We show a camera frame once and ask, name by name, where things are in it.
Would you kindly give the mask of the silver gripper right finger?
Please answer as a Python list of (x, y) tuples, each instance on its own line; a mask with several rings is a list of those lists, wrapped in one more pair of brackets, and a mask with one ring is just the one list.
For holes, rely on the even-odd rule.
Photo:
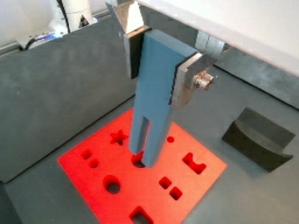
[(197, 31), (195, 53), (176, 67), (169, 105), (180, 109), (191, 100), (196, 88), (208, 90), (213, 77), (208, 69), (217, 62), (228, 46), (203, 31)]

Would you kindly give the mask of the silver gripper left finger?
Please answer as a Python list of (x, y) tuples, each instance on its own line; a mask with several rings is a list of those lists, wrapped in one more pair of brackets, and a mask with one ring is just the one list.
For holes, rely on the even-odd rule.
[(139, 74), (144, 35), (151, 28), (144, 23), (136, 0), (105, 0), (105, 4), (120, 27), (120, 38), (125, 48), (127, 75), (135, 79)]

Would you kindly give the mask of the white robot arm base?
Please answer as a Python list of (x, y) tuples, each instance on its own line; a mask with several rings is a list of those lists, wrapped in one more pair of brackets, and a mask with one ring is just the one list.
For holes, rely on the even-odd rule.
[(51, 9), (49, 27), (60, 35), (75, 32), (97, 22), (92, 17), (89, 0), (51, 0)]

